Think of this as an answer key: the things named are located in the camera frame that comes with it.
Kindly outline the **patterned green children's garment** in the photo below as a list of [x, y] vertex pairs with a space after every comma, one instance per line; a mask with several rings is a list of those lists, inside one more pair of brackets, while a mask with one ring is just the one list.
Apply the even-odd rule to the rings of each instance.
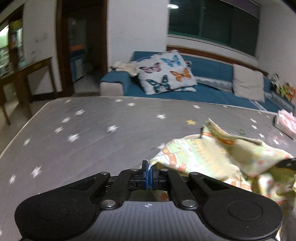
[[280, 240], [295, 240], [295, 171], [276, 164], [292, 158], [262, 140], [230, 135], [208, 120], [195, 140], [175, 138], [165, 144], [149, 165], [188, 175], [199, 172], [276, 202], [284, 221]]

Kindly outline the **pink tissue box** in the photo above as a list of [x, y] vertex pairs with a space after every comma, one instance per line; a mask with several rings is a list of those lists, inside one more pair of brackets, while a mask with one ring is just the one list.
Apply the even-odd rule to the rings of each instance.
[[274, 126], [295, 141], [296, 124], [292, 113], [284, 109], [279, 110], [274, 118]]

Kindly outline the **round beige storage bag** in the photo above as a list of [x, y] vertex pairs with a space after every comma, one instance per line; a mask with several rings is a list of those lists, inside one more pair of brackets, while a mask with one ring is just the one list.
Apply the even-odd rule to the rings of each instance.
[[186, 139], [186, 140], [195, 140], [197, 138], [200, 138], [201, 136], [202, 135], [200, 133], [198, 133], [198, 134], [188, 135], [188, 136], [185, 136], [183, 138]]

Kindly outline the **orange plush toy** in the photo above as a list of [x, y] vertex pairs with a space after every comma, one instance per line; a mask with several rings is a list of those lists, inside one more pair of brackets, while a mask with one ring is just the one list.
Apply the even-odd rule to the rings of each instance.
[[289, 83], [285, 83], [280, 86], [280, 95], [285, 98], [287, 101], [292, 102], [295, 96], [295, 89], [290, 86]]

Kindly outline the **panda plush toy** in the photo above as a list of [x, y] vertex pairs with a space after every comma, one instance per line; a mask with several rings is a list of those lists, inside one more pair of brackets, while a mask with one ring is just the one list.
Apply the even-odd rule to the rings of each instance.
[[279, 75], [277, 73], [270, 74], [268, 79], [271, 81], [271, 85], [273, 89], [280, 88]]

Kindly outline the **beige cushion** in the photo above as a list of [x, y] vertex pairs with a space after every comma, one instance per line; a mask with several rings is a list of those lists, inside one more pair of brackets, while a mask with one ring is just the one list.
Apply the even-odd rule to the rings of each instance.
[[241, 65], [233, 65], [232, 89], [237, 97], [265, 102], [263, 74]]

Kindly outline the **butterfly print pillow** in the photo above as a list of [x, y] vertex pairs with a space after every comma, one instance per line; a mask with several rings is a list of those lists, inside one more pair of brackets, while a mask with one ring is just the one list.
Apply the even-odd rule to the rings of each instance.
[[195, 92], [191, 67], [177, 50], [153, 54], [133, 61], [137, 78], [147, 95], [165, 92]]

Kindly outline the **cream cloth on sofa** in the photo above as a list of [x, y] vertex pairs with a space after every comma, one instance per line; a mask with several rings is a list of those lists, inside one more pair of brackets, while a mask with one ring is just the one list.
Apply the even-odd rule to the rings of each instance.
[[117, 61], [111, 65], [111, 69], [115, 70], [116, 72], [126, 72], [131, 77], [138, 75], [138, 68], [134, 62], [123, 63], [121, 61]]

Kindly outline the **blue sofa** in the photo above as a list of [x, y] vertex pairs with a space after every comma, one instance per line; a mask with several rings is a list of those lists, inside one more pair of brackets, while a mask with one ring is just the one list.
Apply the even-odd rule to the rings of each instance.
[[[197, 76], [197, 85], [181, 91], [153, 94], [153, 98], [188, 100], [214, 104], [225, 104], [265, 110], [276, 113], [285, 109], [288, 112], [295, 110], [295, 105], [282, 98], [271, 89], [271, 81], [264, 78], [264, 102], [237, 97], [232, 92], [233, 67], [224, 62], [212, 59], [182, 56], [189, 61], [192, 73]], [[112, 70], [100, 80], [100, 94], [102, 96], [134, 96], [147, 97], [137, 77], [131, 77], [127, 72]]]

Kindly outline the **dark window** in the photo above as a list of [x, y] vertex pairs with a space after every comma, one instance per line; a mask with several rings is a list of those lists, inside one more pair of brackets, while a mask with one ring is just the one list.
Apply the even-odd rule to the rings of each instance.
[[169, 34], [255, 55], [260, 5], [254, 1], [169, 1]]

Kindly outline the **dark wooden side table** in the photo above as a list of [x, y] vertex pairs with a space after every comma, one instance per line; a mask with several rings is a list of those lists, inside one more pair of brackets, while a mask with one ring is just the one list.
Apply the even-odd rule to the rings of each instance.
[[27, 110], [28, 117], [31, 118], [33, 116], [32, 110], [30, 107], [30, 100], [32, 99], [32, 93], [29, 87], [28, 76], [45, 67], [47, 67], [49, 70], [50, 81], [53, 89], [53, 92], [52, 92], [53, 99], [57, 99], [58, 92], [55, 85], [51, 57], [26, 65], [21, 69], [15, 70], [10, 74], [7, 74], [1, 77], [1, 109], [4, 113], [4, 119], [8, 126], [11, 125], [11, 122], [9, 120], [9, 117], [5, 108], [6, 97], [4, 95], [4, 86], [10, 83], [14, 84], [16, 88], [18, 100], [23, 103], [23, 105]]

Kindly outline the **dark wooden doorway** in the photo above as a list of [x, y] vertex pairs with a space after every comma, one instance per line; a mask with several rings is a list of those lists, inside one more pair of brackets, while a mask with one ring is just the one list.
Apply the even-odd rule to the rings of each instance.
[[57, 1], [56, 47], [62, 97], [86, 75], [103, 77], [107, 65], [107, 1]]

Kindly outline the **wooden display cabinet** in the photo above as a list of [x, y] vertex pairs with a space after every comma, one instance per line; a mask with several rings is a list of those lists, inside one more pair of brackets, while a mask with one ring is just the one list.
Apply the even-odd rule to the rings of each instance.
[[23, 8], [21, 4], [1, 20], [1, 77], [23, 61]]

